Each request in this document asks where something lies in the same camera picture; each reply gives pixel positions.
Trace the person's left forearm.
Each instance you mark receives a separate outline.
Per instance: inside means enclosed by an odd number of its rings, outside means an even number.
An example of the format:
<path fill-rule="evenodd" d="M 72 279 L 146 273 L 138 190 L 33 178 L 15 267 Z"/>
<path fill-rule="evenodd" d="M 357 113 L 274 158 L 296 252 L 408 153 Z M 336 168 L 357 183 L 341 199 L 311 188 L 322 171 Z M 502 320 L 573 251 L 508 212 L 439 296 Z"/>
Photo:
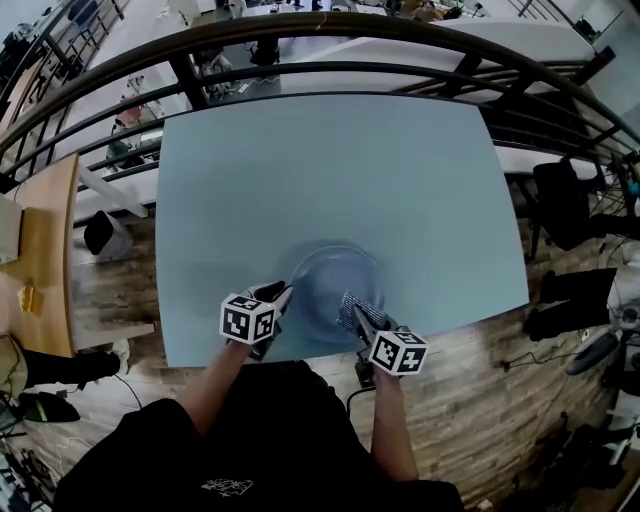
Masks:
<path fill-rule="evenodd" d="M 201 436 L 205 436 L 214 424 L 233 382 L 251 352 L 250 345 L 230 341 L 179 393 L 177 402 Z"/>

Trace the black office chair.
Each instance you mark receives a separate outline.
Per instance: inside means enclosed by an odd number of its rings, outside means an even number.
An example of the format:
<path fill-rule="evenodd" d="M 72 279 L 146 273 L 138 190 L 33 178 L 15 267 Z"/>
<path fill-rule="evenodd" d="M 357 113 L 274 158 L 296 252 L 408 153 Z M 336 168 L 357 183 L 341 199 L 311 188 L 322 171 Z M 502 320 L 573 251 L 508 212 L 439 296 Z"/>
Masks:
<path fill-rule="evenodd" d="M 601 170 L 594 178 L 581 180 L 568 160 L 560 160 L 536 165 L 533 178 L 541 226 L 556 247 L 570 251 L 591 238 L 606 236 L 602 219 L 590 216 L 588 197 L 606 184 Z"/>

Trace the grey bin with black bag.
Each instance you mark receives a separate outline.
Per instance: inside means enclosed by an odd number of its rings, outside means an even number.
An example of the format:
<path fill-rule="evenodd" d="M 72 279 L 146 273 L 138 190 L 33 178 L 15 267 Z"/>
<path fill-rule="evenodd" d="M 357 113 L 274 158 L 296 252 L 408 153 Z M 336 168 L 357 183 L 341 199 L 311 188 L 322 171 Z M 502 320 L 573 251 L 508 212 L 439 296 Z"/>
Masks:
<path fill-rule="evenodd" d="M 126 257 L 134 242 L 127 227 L 102 210 L 89 219 L 84 241 L 92 255 L 111 259 Z"/>

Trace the white box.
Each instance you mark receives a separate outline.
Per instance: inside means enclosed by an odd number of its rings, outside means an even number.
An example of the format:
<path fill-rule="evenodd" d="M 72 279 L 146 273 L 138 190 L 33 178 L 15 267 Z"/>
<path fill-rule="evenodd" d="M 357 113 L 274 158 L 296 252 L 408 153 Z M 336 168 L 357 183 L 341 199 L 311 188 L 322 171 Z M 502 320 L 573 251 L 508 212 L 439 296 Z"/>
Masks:
<path fill-rule="evenodd" d="M 19 257 L 22 206 L 0 194 L 0 265 Z"/>

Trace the tripod with equipment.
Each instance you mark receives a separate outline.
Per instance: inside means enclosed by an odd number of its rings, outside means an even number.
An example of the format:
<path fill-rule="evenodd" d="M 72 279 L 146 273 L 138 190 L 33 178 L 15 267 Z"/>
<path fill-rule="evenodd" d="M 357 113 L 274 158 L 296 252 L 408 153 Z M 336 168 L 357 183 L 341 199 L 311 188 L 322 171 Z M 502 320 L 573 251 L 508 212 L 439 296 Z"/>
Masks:
<path fill-rule="evenodd" d="M 605 186 L 596 193 L 602 213 L 640 218 L 640 152 L 613 156 L 604 170 Z"/>

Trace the black curved metal railing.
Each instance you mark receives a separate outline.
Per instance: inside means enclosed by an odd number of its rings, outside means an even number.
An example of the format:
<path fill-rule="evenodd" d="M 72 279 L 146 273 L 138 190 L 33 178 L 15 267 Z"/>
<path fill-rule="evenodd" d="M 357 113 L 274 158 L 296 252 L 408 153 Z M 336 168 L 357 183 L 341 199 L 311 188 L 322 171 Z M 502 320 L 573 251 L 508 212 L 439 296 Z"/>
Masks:
<path fill-rule="evenodd" d="M 329 36 L 352 36 L 359 39 L 417 44 L 421 47 L 457 52 L 461 54 L 462 59 L 452 71 L 382 61 L 304 61 L 257 66 L 203 77 L 195 74 L 188 61 L 195 52 L 209 46 L 225 47 L 265 38 Z M 610 124 L 608 128 L 600 128 L 595 138 L 586 137 L 577 145 L 566 144 L 566 158 L 585 157 L 593 161 L 600 158 L 620 159 L 628 165 L 640 162 L 639 152 L 629 150 L 622 153 L 605 143 L 606 140 L 613 139 L 619 131 L 639 144 L 640 136 L 599 100 L 584 92 L 575 78 L 568 79 L 557 73 L 556 62 L 537 62 L 497 43 L 442 25 L 420 24 L 379 15 L 339 12 L 275 14 L 229 20 L 219 23 L 214 28 L 200 26 L 136 47 L 62 86 L 48 100 L 14 123 L 0 139 L 0 160 L 7 149 L 22 143 L 38 126 L 47 126 L 53 115 L 67 109 L 77 100 L 134 72 L 160 63 L 171 65 L 176 72 L 176 83 L 103 109 L 47 141 L 37 144 L 33 151 L 17 160 L 7 170 L 0 171 L 0 193 L 8 193 L 18 188 L 21 183 L 15 178 L 16 172 L 24 166 L 33 167 L 40 154 L 52 152 L 60 142 L 133 107 L 183 93 L 194 110 L 204 110 L 212 106 L 204 95 L 204 89 L 209 85 L 269 75 L 329 72 L 417 77 L 420 80 L 418 84 L 398 86 L 396 92 L 457 103 L 467 102 L 468 94 L 473 92 L 494 91 L 498 93 L 498 99 L 482 101 L 479 105 L 483 109 L 496 111 L 507 111 L 509 104 L 518 98 L 539 102 L 540 97 L 527 90 L 535 83 L 542 83 L 590 108 L 606 118 Z"/>

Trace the yellow sponge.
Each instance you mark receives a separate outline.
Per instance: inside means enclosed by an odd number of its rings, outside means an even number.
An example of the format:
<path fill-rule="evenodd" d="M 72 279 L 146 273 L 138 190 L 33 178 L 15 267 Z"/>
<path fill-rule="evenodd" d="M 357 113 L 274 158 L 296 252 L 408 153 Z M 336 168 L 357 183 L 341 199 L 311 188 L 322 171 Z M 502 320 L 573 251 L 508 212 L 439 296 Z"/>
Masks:
<path fill-rule="evenodd" d="M 33 285 L 24 285 L 17 293 L 22 312 L 38 316 L 41 313 L 43 296 Z"/>

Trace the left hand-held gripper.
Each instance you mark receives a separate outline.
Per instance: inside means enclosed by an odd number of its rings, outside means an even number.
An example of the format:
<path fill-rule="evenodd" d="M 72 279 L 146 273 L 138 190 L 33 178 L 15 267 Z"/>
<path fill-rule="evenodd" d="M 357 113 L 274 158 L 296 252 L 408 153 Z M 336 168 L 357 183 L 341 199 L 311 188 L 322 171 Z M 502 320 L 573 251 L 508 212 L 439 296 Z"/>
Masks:
<path fill-rule="evenodd" d="M 250 345 L 250 358 L 263 360 L 281 332 L 278 321 L 292 292 L 291 285 L 277 281 L 256 285 L 243 294 L 229 294 L 220 306 L 219 334 L 227 343 Z"/>

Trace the wooden side table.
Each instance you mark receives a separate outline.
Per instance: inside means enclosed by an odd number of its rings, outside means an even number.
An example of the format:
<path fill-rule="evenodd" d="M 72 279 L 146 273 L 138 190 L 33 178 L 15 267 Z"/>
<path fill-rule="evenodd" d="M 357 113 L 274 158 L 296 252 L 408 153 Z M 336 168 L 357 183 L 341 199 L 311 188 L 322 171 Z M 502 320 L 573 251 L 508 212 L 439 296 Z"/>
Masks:
<path fill-rule="evenodd" d="M 100 331 L 75 328 L 72 297 L 72 231 L 79 172 L 78 155 L 68 156 L 17 189 L 23 208 L 19 257 L 0 265 L 0 333 L 23 348 L 72 357 L 79 350 L 151 334 L 139 324 Z M 22 312 L 18 291 L 33 285 L 43 296 L 41 313 Z"/>

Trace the large pale blue plate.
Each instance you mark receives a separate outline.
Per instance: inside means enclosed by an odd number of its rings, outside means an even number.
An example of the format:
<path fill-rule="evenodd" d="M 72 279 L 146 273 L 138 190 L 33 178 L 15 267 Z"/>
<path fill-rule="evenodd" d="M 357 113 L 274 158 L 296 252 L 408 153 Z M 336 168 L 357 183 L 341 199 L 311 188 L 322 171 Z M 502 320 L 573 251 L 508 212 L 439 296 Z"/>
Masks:
<path fill-rule="evenodd" d="M 311 253 L 292 275 L 291 324 L 306 339 L 347 348 L 357 336 L 338 323 L 347 292 L 382 308 L 385 290 L 375 261 L 349 246 L 328 246 Z"/>

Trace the person's right forearm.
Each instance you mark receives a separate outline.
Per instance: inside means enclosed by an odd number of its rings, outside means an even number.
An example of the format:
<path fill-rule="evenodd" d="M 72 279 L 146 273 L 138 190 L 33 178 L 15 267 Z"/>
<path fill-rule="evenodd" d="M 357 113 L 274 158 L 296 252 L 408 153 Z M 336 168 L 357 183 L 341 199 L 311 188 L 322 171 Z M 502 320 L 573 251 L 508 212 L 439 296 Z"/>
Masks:
<path fill-rule="evenodd" d="M 406 423 L 404 395 L 398 377 L 374 370 L 375 405 L 371 455 L 396 482 L 419 479 Z"/>

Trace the person's black clothing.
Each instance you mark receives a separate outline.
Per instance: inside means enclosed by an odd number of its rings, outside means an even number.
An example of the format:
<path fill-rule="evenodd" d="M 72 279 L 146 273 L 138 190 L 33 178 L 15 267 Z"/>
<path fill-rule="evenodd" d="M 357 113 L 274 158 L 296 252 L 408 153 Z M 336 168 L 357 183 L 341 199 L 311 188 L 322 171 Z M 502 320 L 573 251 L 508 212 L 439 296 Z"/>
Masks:
<path fill-rule="evenodd" d="M 303 361 L 246 365 L 212 428 L 164 398 L 60 481 L 54 512 L 464 512 L 450 483 L 394 481 Z"/>

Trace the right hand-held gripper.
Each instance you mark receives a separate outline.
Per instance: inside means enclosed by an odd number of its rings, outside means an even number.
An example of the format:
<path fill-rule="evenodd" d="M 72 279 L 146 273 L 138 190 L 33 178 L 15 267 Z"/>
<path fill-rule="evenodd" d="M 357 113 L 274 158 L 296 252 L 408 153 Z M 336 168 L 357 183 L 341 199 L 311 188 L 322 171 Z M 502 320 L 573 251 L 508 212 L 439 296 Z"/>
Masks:
<path fill-rule="evenodd" d="M 374 385 L 375 369 L 398 378 L 422 371 L 428 343 L 421 336 L 409 331 L 380 331 L 384 327 L 384 313 L 376 308 L 354 308 L 352 318 L 365 345 L 357 352 L 355 364 L 361 386 Z"/>

